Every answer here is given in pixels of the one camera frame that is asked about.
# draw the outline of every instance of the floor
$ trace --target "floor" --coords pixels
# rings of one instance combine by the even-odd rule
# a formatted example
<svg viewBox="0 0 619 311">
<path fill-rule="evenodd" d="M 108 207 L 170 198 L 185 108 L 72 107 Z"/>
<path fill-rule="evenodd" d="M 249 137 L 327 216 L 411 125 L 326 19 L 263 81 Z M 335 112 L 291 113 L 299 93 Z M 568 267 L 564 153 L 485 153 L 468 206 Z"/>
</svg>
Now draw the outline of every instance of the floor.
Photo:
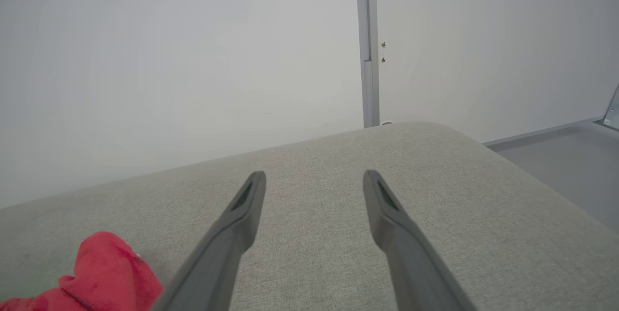
<svg viewBox="0 0 619 311">
<path fill-rule="evenodd" d="M 619 234 L 619 131 L 583 123 L 489 148 Z"/>
</svg>

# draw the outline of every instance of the vertical gray post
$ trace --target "vertical gray post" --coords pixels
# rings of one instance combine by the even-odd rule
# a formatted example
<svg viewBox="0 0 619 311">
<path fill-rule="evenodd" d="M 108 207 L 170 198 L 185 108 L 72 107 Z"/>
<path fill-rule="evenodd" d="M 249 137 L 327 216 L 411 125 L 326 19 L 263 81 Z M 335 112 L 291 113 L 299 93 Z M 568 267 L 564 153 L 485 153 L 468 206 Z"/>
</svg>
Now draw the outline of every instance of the vertical gray post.
<svg viewBox="0 0 619 311">
<path fill-rule="evenodd" d="M 378 102 L 378 24 L 376 0 L 356 0 L 363 92 L 363 127 L 380 124 Z"/>
</svg>

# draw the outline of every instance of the red towel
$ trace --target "red towel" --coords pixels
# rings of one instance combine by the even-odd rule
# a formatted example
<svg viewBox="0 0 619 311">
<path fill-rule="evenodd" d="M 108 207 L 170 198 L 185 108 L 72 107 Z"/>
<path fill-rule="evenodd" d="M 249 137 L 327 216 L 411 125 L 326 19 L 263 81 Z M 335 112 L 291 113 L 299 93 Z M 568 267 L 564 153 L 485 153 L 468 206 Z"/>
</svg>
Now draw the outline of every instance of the red towel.
<svg viewBox="0 0 619 311">
<path fill-rule="evenodd" d="M 111 232 L 82 242 L 73 272 L 38 297 L 7 300 L 0 311 L 148 311 L 163 289 L 148 264 Z"/>
</svg>

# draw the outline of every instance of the white wall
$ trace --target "white wall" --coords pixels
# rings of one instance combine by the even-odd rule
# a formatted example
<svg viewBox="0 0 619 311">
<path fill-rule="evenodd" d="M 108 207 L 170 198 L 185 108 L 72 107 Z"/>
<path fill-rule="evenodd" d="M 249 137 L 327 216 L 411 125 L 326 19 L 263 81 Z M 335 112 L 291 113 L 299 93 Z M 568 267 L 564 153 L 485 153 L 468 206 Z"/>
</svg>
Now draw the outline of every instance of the white wall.
<svg viewBox="0 0 619 311">
<path fill-rule="evenodd" d="M 356 0 L 0 0 L 0 207 L 363 128 Z"/>
<path fill-rule="evenodd" d="M 619 0 L 378 0 L 381 121 L 480 142 L 604 115 Z"/>
</svg>

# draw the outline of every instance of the gray mattress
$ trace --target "gray mattress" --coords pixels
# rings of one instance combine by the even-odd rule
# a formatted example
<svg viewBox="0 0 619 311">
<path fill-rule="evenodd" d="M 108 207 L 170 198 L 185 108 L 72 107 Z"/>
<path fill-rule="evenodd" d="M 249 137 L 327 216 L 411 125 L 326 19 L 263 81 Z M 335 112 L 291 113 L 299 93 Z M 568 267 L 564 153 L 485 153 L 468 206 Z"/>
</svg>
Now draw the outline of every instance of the gray mattress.
<svg viewBox="0 0 619 311">
<path fill-rule="evenodd" d="M 254 170 L 267 192 L 233 310 L 394 310 L 362 175 L 378 170 L 478 308 L 617 309 L 619 237 L 512 163 L 433 123 L 400 123 L 208 161 L 0 210 L 0 299 L 71 274 L 93 232 L 165 285 Z"/>
</svg>

